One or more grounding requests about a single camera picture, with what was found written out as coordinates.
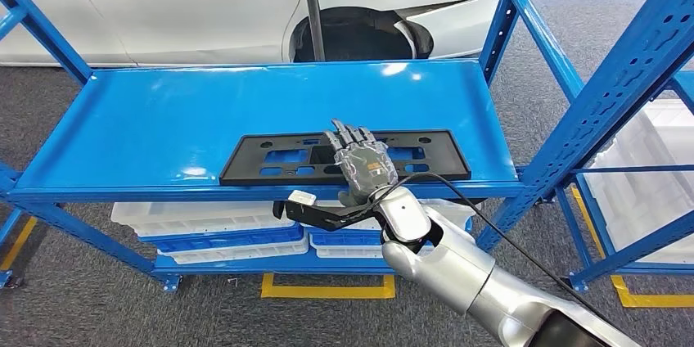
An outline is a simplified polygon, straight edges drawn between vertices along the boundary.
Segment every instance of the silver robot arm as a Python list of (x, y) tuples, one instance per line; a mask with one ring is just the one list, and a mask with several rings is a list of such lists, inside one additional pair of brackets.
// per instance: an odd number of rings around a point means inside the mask
[[(383, 257), (399, 275), (437, 295), (460, 314), (468, 313), (502, 345), (518, 347), (630, 347), (637, 344), (572, 302), (538, 290), (494, 263), (458, 226), (422, 206), (398, 182), (388, 146), (366, 128), (334, 119), (337, 135), (326, 131), (349, 193), (345, 208), (316, 206), (316, 196), (294, 191), (273, 213), (335, 231), (376, 217), (383, 227)], [(434, 249), (420, 255), (426, 242)]]
[[(504, 346), (638, 346), (573, 302), (538, 290), (495, 264), (467, 232), (398, 187), (376, 208), (385, 220), (383, 257), (397, 274), (472, 316)], [(432, 241), (427, 255), (418, 242)]]

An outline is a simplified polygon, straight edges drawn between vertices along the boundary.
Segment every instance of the white car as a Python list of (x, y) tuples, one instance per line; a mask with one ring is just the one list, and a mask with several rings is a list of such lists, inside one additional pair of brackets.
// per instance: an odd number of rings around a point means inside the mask
[[(34, 0), (93, 65), (309, 61), (305, 0)], [(328, 59), (478, 52), (497, 0), (319, 0)], [(4, 65), (52, 58), (21, 27)]]

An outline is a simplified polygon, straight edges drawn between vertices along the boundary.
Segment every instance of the yellow floor tape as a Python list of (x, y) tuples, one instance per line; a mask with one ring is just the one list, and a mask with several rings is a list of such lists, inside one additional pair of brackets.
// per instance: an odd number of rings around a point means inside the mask
[(383, 286), (275, 286), (275, 275), (265, 273), (260, 298), (316, 298), (329, 300), (387, 300), (395, 297), (395, 277), (385, 275)]
[[(600, 245), (600, 241), (597, 239), (597, 233), (595, 232), (595, 227), (593, 222), (591, 222), (590, 217), (588, 217), (588, 210), (586, 210), (584, 200), (575, 187), (571, 188), (571, 192), (574, 194), (576, 202), (579, 203), (579, 208), (581, 209), (581, 214), (584, 217), (584, 221), (588, 226), (590, 231), (590, 236), (597, 246), (597, 251), (600, 256), (605, 258), (605, 251)], [(625, 308), (692, 308), (694, 307), (694, 295), (681, 294), (681, 295), (645, 295), (645, 294), (632, 294), (629, 291), (624, 278), (621, 276), (610, 276), (612, 284), (617, 290), (617, 295), (620, 297), (622, 306)]]
[(22, 231), (20, 232), (20, 235), (17, 237), (17, 240), (14, 244), (12, 244), (10, 251), (7, 252), (7, 255), (2, 260), (2, 264), (0, 264), (0, 270), (5, 271), (12, 266), (12, 263), (15, 261), (15, 258), (20, 253), (22, 246), (29, 238), (29, 234), (31, 233), (31, 230), (34, 229), (35, 225), (36, 218), (34, 216), (30, 217), (29, 220), (26, 221), (26, 224), (22, 228)]

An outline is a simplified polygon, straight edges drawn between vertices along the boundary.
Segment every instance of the shelf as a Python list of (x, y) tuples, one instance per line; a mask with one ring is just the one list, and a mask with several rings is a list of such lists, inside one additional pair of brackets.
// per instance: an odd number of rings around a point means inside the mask
[[(296, 188), (220, 187), (241, 136), (307, 133), (330, 119), (372, 130), (450, 129), (472, 170), (468, 196), (513, 196), (517, 182), (474, 60), (97, 70), (9, 193), (17, 201), (281, 199)], [(450, 196), (438, 183), (420, 197)]]
[(311, 247), (305, 255), (283, 255), (263, 259), (237, 259), (214, 263), (179, 265), (171, 257), (158, 255), (153, 273), (220, 274), (220, 273), (317, 273), (317, 274), (393, 274), (383, 259), (320, 259)]

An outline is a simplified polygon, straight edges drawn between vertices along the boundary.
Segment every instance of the car door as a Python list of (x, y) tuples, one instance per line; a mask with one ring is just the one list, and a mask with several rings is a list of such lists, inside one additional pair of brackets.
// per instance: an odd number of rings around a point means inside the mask
[(282, 60), (299, 0), (91, 0), (141, 65)]
[[(123, 45), (89, 0), (34, 0), (84, 59), (95, 65), (132, 65)], [(7, 13), (0, 5), (0, 18)], [(55, 65), (56, 61), (22, 26), (0, 41), (4, 65)]]

